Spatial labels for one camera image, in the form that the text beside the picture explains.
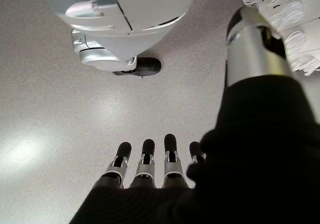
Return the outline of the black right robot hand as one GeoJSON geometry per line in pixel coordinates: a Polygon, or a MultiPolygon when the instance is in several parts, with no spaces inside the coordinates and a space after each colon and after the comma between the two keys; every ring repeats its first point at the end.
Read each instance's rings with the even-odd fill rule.
{"type": "Polygon", "coordinates": [[[168,134],[163,187],[154,186],[148,139],[125,189],[131,145],[124,142],[72,223],[319,223],[320,126],[282,38],[256,9],[242,7],[226,41],[216,125],[190,144],[186,174],[168,134]]]}

